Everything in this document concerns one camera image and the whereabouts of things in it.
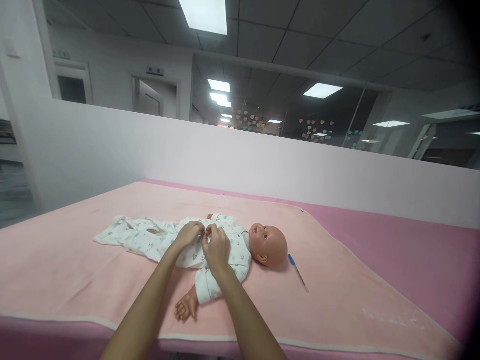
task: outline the pink blanket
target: pink blanket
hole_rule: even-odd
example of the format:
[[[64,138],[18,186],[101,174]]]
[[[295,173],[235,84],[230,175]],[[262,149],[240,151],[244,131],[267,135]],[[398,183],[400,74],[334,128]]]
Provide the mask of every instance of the pink blanket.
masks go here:
[[[288,264],[252,266],[244,287],[279,342],[309,349],[449,359],[459,344],[298,208],[135,183],[2,231],[0,312],[26,319],[93,321],[115,329],[155,264],[92,238],[113,217],[175,220],[221,212],[244,226],[278,226],[307,283]],[[198,322],[178,323],[173,306],[194,283],[177,271],[160,339],[233,340],[223,300],[203,306]]]

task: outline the doll face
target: doll face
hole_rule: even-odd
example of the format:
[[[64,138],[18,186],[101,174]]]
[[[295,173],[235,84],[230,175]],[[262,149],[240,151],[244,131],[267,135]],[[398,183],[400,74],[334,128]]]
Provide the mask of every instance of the doll face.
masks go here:
[[[277,267],[288,254],[287,240],[275,226],[252,225],[248,231],[250,252],[255,260],[267,267]]]

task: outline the blue pen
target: blue pen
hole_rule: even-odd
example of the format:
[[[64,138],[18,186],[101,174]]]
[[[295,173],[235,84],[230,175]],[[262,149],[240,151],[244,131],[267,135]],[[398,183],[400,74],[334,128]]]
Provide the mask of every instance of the blue pen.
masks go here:
[[[288,254],[288,258],[290,259],[291,264],[295,267],[296,273],[298,274],[298,277],[300,278],[301,283],[303,284],[303,287],[305,288],[306,292],[309,293],[310,292],[309,288],[307,287],[307,284],[305,284],[305,281],[302,275],[300,275],[299,268],[297,267],[297,264],[295,264],[294,258],[290,254]]]

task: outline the ceiling tile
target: ceiling tile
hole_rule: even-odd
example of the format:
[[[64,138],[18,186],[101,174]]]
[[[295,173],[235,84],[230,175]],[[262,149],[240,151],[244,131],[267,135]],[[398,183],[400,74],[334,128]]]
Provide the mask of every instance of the ceiling tile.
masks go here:
[[[70,16],[59,3],[52,0],[44,0],[45,17],[54,27],[85,29],[76,19]]]
[[[241,0],[240,20],[286,29],[299,0]]]
[[[371,82],[414,62],[417,58],[413,55],[379,49],[347,70],[342,76]]]
[[[62,0],[62,4],[94,31],[110,35],[127,35],[97,0]]]
[[[239,18],[239,0],[226,0],[225,7],[227,19]]]
[[[376,47],[333,40],[308,68],[319,73],[340,75],[375,51]]]
[[[453,44],[442,47],[431,53],[428,57],[460,64],[475,63],[475,56],[472,52],[472,47],[463,41],[457,41]]]
[[[405,30],[440,0],[370,0],[341,31],[337,39],[381,46]]]
[[[139,2],[131,0],[98,0],[98,2],[133,38],[165,44],[165,40]]]
[[[432,58],[421,58],[376,83],[395,88],[425,91],[448,88],[474,77],[472,68]]]
[[[335,38],[367,0],[301,0],[290,30]]]
[[[197,32],[187,24],[184,12],[172,7],[143,4],[150,18],[169,45],[200,49]]]
[[[287,31],[273,62],[306,69],[329,43],[323,37]]]
[[[239,22],[237,20],[226,21],[228,35],[220,35],[213,32],[197,30],[201,48],[205,51],[237,56],[237,43],[239,39]]]
[[[383,48],[425,56],[456,40],[452,18],[446,5],[440,6],[407,30],[387,42]]]
[[[238,36],[238,56],[271,63],[284,33],[284,30],[241,21]]]

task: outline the white onesie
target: white onesie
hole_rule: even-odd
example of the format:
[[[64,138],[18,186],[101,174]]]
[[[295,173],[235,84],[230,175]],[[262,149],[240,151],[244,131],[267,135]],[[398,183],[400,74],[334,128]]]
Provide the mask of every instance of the white onesie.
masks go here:
[[[216,213],[213,214],[211,219],[187,217],[180,222],[166,222],[155,221],[148,217],[131,219],[125,216],[117,216],[108,229],[95,236],[94,241],[104,245],[121,245],[129,252],[146,256],[159,263],[169,246],[177,238],[180,230],[190,221],[201,222],[205,228],[210,224],[216,224],[223,228],[230,239],[228,264],[238,280],[243,282],[247,277],[252,261],[248,231],[231,216]],[[149,229],[158,233],[152,234],[147,231]],[[222,296],[219,285],[205,260],[200,236],[180,254],[176,266],[199,269],[195,276],[195,286],[200,304]]]

